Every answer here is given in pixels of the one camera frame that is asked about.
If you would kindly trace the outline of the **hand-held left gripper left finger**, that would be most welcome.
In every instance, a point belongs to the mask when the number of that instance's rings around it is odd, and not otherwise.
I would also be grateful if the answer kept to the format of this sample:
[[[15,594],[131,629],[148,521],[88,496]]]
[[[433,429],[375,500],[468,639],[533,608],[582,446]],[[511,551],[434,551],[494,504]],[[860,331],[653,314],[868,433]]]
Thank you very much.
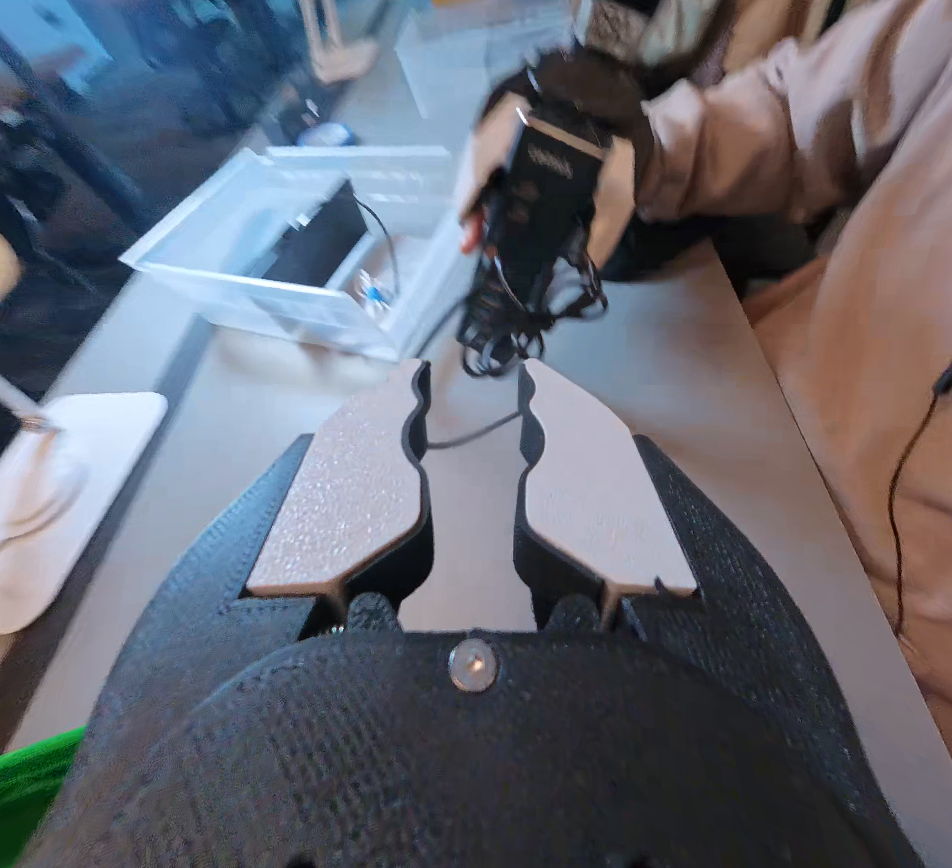
[[[430,366],[400,362],[348,398],[313,434],[245,589],[256,599],[351,599],[370,589],[404,599],[432,567],[432,549],[397,563],[394,589],[370,570],[411,553],[430,518],[421,460]]]

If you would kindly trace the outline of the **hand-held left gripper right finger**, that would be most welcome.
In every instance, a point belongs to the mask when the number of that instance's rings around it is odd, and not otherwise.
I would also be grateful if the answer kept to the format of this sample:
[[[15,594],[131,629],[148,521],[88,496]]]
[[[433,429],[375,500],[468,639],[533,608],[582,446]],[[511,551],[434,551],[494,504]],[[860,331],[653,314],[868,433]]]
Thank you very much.
[[[621,599],[698,581],[634,434],[599,398],[539,361],[520,369],[513,559],[539,599]]]

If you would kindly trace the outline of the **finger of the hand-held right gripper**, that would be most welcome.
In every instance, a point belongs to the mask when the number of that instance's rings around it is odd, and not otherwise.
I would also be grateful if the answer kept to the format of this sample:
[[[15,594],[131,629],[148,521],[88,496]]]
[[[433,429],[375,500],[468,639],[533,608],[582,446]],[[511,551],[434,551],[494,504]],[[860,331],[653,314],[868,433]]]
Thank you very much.
[[[609,261],[635,211],[635,167],[631,141],[613,139],[598,177],[589,223],[587,252],[594,267]]]
[[[454,208],[468,216],[491,176],[506,168],[530,114],[529,105],[494,105],[472,129],[463,148],[454,186]]]

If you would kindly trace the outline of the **grey usb hub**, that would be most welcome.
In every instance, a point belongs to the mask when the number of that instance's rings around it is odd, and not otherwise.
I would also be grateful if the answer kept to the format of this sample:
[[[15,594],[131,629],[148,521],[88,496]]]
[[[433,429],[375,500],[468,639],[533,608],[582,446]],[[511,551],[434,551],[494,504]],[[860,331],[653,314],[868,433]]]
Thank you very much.
[[[518,307],[541,311],[559,261],[590,267],[594,196],[610,148],[603,127],[565,103],[539,101],[524,118],[486,234],[497,277]]]

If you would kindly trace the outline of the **clear plastic bin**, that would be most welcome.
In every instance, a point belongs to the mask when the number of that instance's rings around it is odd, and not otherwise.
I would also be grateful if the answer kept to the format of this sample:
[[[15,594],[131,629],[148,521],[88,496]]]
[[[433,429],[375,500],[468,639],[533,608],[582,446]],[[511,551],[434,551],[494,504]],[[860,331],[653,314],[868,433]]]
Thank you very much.
[[[384,362],[468,290],[455,161],[439,146],[243,149],[122,256],[217,326]],[[367,232],[324,288],[261,278],[272,249],[351,181]]]

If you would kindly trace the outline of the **green plastic bin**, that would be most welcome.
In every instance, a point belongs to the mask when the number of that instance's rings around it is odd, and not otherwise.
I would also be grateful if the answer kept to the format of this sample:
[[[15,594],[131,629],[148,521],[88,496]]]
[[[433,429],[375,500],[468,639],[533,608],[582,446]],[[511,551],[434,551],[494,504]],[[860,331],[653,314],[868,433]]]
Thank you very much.
[[[86,733],[81,726],[1,755],[1,866],[18,861],[47,814]]]

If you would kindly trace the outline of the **person's right forearm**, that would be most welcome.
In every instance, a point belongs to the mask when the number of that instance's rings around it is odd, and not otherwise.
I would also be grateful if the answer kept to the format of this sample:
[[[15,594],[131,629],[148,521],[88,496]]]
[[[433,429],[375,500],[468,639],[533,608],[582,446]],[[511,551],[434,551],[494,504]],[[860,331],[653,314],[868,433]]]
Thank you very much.
[[[643,104],[636,210],[809,219],[845,205],[891,159],[950,55],[950,0],[871,0],[712,87],[681,79]]]

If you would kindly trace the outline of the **clear plastic container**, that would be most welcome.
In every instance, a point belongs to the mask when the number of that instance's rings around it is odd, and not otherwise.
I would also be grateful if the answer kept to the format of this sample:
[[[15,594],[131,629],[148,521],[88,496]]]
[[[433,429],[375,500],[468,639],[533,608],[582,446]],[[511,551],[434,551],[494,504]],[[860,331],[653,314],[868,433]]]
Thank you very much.
[[[569,0],[459,0],[411,11],[395,52],[419,114],[433,119],[571,41]]]

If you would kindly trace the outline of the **black textured pad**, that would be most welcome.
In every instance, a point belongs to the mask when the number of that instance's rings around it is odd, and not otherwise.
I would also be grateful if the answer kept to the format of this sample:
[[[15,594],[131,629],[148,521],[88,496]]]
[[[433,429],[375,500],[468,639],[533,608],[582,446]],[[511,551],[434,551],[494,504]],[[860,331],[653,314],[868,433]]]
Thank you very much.
[[[647,279],[670,267],[698,243],[710,242],[733,286],[751,279],[781,279],[811,262],[815,242],[802,225],[776,215],[630,220],[603,267],[611,282]]]

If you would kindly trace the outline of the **black bin divider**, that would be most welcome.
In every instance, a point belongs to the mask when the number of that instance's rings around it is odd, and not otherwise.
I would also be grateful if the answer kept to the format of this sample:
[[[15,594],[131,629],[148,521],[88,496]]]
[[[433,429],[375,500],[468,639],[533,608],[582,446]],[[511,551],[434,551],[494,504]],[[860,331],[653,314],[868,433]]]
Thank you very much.
[[[289,227],[262,279],[324,288],[367,232],[351,181],[343,181],[307,222]]]

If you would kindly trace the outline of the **person's beige hoodie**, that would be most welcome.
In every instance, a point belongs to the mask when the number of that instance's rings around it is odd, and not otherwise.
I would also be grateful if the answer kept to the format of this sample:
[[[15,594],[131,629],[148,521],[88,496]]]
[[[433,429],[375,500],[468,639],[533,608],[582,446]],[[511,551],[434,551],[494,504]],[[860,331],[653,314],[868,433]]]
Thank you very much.
[[[827,255],[755,332],[950,747],[950,399],[900,472],[950,364],[950,106],[921,113]]]

